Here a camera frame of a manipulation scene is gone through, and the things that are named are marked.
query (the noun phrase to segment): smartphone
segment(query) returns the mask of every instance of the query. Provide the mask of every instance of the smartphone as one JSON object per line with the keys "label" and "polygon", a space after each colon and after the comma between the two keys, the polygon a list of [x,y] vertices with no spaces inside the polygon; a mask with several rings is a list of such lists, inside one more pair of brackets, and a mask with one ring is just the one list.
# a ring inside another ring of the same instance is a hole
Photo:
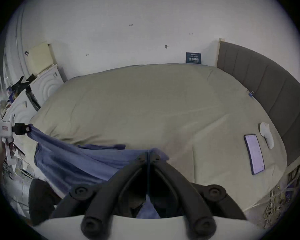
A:
{"label": "smartphone", "polygon": [[248,149],[252,175],[255,175],[265,169],[262,152],[256,134],[244,136],[244,141]]}

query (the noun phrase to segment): beige bedsheet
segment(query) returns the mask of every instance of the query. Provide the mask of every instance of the beige bedsheet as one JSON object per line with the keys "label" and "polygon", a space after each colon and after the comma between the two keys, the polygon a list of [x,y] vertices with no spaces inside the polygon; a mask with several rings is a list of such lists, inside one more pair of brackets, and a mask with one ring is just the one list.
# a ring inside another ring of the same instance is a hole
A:
{"label": "beige bedsheet", "polygon": [[[270,124],[269,150],[258,124]],[[73,144],[160,148],[189,181],[219,184],[243,209],[261,199],[286,168],[284,144],[262,106],[231,75],[210,66],[129,66],[73,78],[31,123]],[[256,134],[265,170],[251,174],[245,134]],[[24,137],[33,166],[36,142]]]}

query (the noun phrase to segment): bed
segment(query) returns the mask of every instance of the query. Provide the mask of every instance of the bed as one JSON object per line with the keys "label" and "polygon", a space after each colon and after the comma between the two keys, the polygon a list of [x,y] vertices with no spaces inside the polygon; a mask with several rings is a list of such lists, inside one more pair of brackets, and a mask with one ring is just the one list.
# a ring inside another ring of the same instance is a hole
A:
{"label": "bed", "polygon": [[[76,77],[44,103],[31,123],[75,145],[159,148],[189,181],[223,186],[246,210],[300,156],[300,84],[267,60],[221,42],[217,67],[138,65]],[[259,133],[261,122],[270,124],[271,150]],[[265,170],[256,175],[246,134],[257,135],[264,158]],[[35,167],[36,142],[20,138]]]}

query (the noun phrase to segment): blue blanket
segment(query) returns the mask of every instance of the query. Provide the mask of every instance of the blue blanket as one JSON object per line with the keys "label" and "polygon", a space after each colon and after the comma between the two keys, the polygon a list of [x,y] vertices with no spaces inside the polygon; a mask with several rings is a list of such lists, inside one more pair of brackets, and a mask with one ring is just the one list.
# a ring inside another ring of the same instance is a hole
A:
{"label": "blue blanket", "polygon": [[[157,148],[132,150],[125,149],[123,144],[75,146],[50,137],[33,125],[30,126],[31,131],[27,135],[38,142],[34,163],[64,194],[67,194],[74,184],[96,184],[109,180],[118,170],[144,152],[154,151],[161,159],[169,159]],[[138,218],[159,218],[153,210],[147,198]]]}

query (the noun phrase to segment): white sock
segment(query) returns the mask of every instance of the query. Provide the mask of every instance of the white sock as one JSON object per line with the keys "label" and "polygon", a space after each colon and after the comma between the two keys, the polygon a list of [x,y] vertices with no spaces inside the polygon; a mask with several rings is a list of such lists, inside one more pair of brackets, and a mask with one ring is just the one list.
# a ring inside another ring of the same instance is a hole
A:
{"label": "white sock", "polygon": [[273,137],[270,132],[270,127],[268,123],[262,122],[259,127],[259,131],[262,137],[266,139],[269,149],[272,149],[274,146]]}

